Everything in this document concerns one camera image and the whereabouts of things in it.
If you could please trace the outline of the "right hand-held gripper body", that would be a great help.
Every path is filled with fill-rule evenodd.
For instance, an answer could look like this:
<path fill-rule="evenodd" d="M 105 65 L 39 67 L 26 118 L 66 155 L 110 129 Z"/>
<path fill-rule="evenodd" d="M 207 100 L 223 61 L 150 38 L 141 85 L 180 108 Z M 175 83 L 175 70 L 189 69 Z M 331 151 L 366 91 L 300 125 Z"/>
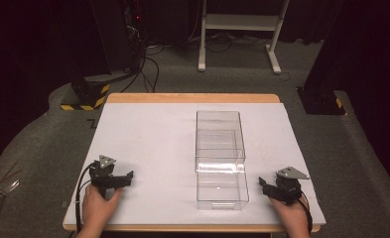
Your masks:
<path fill-rule="evenodd" d="M 287 205 L 294 203 L 302 195 L 300 179 L 310 177 L 294 167 L 276 171 L 276 185 L 270 188 L 269 196 Z"/>

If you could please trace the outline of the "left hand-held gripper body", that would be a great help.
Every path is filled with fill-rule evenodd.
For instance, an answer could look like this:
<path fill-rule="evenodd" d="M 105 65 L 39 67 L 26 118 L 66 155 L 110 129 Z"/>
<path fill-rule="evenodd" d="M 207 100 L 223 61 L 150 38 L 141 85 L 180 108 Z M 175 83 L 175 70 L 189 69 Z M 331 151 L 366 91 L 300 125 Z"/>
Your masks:
<path fill-rule="evenodd" d="M 95 160 L 90 166 L 91 184 L 99 190 L 103 198 L 106 197 L 106 192 L 110 188 L 116 188 L 119 182 L 125 180 L 125 177 L 115 177 L 113 175 L 115 162 L 115 159 L 100 155 L 99 159 Z"/>

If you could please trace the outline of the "clear plastic drawer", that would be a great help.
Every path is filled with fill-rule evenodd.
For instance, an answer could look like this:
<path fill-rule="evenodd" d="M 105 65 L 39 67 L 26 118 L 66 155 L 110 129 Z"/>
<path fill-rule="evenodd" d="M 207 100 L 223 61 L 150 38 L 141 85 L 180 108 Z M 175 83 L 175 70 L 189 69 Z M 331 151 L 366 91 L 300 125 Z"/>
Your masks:
<path fill-rule="evenodd" d="M 243 164 L 199 164 L 196 174 L 199 210 L 241 210 L 249 202 Z"/>

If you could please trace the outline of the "clear plastic drawer case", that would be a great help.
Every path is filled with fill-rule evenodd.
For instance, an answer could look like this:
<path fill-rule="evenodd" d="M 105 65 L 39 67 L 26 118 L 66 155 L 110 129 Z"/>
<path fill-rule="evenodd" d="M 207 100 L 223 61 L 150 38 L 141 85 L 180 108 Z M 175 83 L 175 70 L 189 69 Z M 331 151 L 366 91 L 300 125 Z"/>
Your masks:
<path fill-rule="evenodd" d="M 245 160 L 240 113 L 199 110 L 195 128 L 195 171 L 236 173 Z"/>

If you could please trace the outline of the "person's right hand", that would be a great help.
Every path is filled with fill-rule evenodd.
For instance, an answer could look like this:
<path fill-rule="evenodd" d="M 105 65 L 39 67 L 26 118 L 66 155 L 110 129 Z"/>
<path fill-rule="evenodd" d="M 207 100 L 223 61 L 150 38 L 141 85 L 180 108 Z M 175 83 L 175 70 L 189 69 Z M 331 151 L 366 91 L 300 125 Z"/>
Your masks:
<path fill-rule="evenodd" d="M 279 215 L 289 238 L 311 238 L 308 229 L 309 222 L 307 212 L 303 208 L 303 205 L 307 206 L 308 204 L 303 196 L 299 201 L 295 201 L 291 205 L 285 205 L 272 197 L 270 197 L 269 200 Z"/>

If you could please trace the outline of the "person's left hand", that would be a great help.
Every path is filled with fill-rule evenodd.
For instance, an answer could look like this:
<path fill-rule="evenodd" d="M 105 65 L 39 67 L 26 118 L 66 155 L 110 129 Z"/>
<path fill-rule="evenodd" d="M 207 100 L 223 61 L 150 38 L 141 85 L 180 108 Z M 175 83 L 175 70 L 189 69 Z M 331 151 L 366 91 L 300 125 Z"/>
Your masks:
<path fill-rule="evenodd" d="M 121 200 L 122 192 L 122 188 L 117 188 L 111 198 L 106 200 L 97 187 L 88 185 L 82 206 L 83 226 L 76 238 L 100 238 Z"/>

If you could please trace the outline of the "black yellow striped stand base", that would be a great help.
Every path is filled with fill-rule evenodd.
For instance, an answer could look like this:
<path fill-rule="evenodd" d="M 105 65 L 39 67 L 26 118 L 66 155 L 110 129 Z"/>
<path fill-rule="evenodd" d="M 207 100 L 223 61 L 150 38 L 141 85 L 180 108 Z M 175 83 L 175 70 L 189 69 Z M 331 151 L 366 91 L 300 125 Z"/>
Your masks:
<path fill-rule="evenodd" d="M 65 111 L 97 110 L 104 102 L 109 87 L 108 83 L 88 82 L 84 78 L 77 79 L 70 84 L 61 102 L 61 109 Z"/>

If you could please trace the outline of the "dark computer tower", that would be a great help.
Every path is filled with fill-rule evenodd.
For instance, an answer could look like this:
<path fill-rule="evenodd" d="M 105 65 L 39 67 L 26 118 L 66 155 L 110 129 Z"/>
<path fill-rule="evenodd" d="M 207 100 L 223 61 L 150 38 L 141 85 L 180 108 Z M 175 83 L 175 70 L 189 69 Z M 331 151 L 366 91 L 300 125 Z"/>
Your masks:
<path fill-rule="evenodd" d="M 139 66 L 146 46 L 146 30 L 142 0 L 120 0 L 122 16 L 126 32 L 126 43 L 129 48 L 130 65 L 128 69 L 135 71 Z"/>

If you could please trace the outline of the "white metal stand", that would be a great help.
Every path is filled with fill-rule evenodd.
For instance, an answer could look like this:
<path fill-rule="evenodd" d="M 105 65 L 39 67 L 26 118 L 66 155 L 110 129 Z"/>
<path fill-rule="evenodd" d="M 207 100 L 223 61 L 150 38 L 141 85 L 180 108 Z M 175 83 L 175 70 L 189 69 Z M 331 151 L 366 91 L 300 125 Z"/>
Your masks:
<path fill-rule="evenodd" d="M 272 40 L 269 45 L 265 46 L 266 54 L 269 58 L 273 72 L 281 74 L 275 48 L 280 36 L 280 32 L 285 20 L 286 12 L 290 0 L 282 0 L 281 10 L 278 15 L 260 16 L 260 15 L 234 15 L 234 14 L 210 14 L 207 12 L 207 0 L 202 0 L 201 5 L 201 28 L 200 28 L 200 45 L 198 53 L 198 71 L 206 69 L 206 31 L 207 30 L 230 30 L 230 31 L 256 31 L 272 32 Z"/>

